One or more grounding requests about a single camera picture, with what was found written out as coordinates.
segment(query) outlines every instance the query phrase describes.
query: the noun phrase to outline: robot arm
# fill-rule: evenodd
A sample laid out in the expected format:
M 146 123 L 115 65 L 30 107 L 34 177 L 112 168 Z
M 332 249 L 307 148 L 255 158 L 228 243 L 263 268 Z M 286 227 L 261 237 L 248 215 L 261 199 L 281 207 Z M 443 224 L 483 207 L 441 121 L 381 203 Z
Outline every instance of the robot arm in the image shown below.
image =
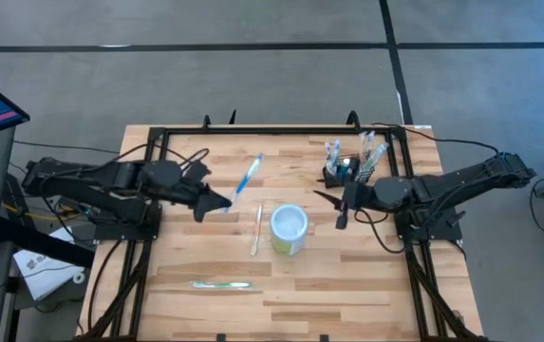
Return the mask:
M 469 199 L 496 188 L 520 188 L 529 183 L 535 171 L 527 168 L 518 155 L 500 153 L 487 161 L 441 176 L 412 179 L 389 177 L 368 186 L 349 182 L 342 199 L 316 191 L 340 211 L 337 229 L 347 227 L 347 210 L 367 208 L 397 215 L 416 229 L 435 227 L 447 211 Z M 463 214 L 451 219 L 454 225 Z
M 30 161 L 23 180 L 33 196 L 61 195 L 112 213 L 116 219 L 140 224 L 147 201 L 167 200 L 187 205 L 194 219 L 232 203 L 201 180 L 210 174 L 201 161 L 190 161 L 181 169 L 174 161 L 116 161 L 87 165 L 43 158 Z

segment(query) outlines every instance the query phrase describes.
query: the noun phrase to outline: wooden table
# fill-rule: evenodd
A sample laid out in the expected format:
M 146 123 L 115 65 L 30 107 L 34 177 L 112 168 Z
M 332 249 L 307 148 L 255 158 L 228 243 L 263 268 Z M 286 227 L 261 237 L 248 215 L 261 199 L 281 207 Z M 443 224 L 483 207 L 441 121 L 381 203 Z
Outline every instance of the wooden table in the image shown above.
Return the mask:
M 150 126 L 126 128 L 122 151 L 146 143 Z M 431 129 L 422 132 L 432 134 Z M 169 147 L 191 155 L 208 147 L 204 160 L 213 174 L 205 179 L 220 194 L 230 196 L 258 153 L 265 159 L 259 173 L 238 198 L 229 214 L 212 212 L 196 223 L 185 207 L 164 204 L 159 238 L 153 244 L 139 340 L 418 340 L 413 299 L 403 255 L 390 255 L 379 245 L 367 224 L 350 218 L 345 231 L 335 229 L 337 212 L 313 193 L 325 190 L 321 169 L 324 142 L 336 137 L 320 135 L 181 135 Z M 434 142 L 408 134 L 416 174 L 442 172 Z M 383 138 L 377 137 L 377 143 Z M 341 136 L 342 153 L 357 153 L 358 136 Z M 144 151 L 129 156 L 136 160 Z M 402 158 L 397 153 L 402 170 Z M 390 175 L 387 157 L 380 162 L 371 183 Z M 328 191 L 337 197 L 342 189 Z M 263 203 L 259 251 L 251 257 L 254 218 Z M 296 256 L 277 254 L 270 245 L 270 216 L 274 208 L 295 203 L 310 217 L 305 248 Z M 383 214 L 370 212 L 373 219 Z M 385 243 L 402 246 L 392 217 L 377 224 Z M 99 272 L 112 241 L 97 248 L 92 275 Z M 124 242 L 104 269 L 94 302 L 96 319 L 118 291 L 125 251 Z M 435 241 L 432 255 L 441 294 L 466 326 L 482 334 L 478 311 L 463 255 L 447 242 Z M 90 298 L 94 276 L 88 284 Z M 251 290 L 199 290 L 191 281 L 248 281 Z M 433 314 L 425 297 L 431 333 Z M 132 298 L 122 323 L 127 333 Z M 88 301 L 81 315 L 86 327 Z

